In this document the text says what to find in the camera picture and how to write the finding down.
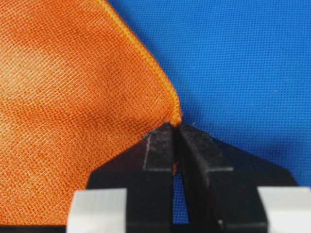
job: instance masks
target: white plastic piece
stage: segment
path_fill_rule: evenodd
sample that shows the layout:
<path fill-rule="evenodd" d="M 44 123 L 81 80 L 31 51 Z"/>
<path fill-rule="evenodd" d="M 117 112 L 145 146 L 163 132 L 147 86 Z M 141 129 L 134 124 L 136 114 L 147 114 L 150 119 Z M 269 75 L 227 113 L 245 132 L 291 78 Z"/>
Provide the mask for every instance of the white plastic piece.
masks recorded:
<path fill-rule="evenodd" d="M 125 233 L 126 189 L 76 191 L 67 233 Z"/>
<path fill-rule="evenodd" d="M 311 233 L 309 187 L 258 187 L 269 223 L 268 233 Z"/>

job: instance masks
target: orange fabric edge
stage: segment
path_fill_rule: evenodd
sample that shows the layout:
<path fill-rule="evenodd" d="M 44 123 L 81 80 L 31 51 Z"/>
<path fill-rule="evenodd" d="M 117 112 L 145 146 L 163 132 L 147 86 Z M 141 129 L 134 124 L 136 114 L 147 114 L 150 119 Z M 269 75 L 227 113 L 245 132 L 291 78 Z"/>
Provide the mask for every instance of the orange fabric edge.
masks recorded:
<path fill-rule="evenodd" d="M 140 42 L 134 32 L 124 23 L 124 21 L 120 18 L 118 13 L 112 8 L 112 6 L 104 1 L 104 0 L 93 0 L 97 4 L 99 4 L 102 9 L 110 16 L 112 21 L 115 23 L 117 28 L 123 34 L 123 36 L 134 46 L 134 48 L 139 52 L 142 56 L 143 60 L 147 63 L 149 68 L 153 71 L 153 73 L 158 77 L 158 81 L 166 90 L 171 98 L 173 104 L 171 125 L 177 127 L 181 123 L 181 108 L 180 102 L 177 95 L 176 90 L 174 89 L 171 81 L 168 79 L 158 62 L 151 55 L 151 53 L 145 48 L 145 46 Z"/>

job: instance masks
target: textured fabric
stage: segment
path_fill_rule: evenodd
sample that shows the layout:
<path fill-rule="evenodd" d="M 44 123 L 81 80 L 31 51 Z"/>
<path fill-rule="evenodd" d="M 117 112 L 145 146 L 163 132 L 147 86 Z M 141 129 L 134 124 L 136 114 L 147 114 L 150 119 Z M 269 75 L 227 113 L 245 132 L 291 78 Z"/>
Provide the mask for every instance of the textured fabric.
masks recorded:
<path fill-rule="evenodd" d="M 311 186 L 310 0 L 110 2 L 168 74 L 186 123 Z"/>
<path fill-rule="evenodd" d="M 90 172 L 180 120 L 175 90 L 104 1 L 0 1 L 0 225 L 65 224 Z"/>

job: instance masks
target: microfiber cloth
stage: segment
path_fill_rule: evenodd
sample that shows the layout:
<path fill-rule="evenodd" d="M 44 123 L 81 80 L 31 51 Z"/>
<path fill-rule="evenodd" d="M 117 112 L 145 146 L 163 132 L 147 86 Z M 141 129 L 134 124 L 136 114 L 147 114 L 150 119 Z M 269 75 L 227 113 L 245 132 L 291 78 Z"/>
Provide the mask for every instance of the microfiber cloth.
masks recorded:
<path fill-rule="evenodd" d="M 0 1 L 0 225 L 62 225 L 92 170 L 181 121 L 178 96 L 103 0 Z"/>

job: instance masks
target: blue background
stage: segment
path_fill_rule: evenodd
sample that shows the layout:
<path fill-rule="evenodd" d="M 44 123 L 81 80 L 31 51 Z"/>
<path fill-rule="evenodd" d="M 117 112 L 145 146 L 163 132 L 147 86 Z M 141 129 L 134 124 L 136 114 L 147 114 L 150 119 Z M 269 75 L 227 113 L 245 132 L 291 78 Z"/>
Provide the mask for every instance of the blue background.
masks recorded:
<path fill-rule="evenodd" d="M 310 0 L 111 0 L 174 84 L 183 120 L 311 185 Z M 174 222 L 188 221 L 180 174 Z"/>

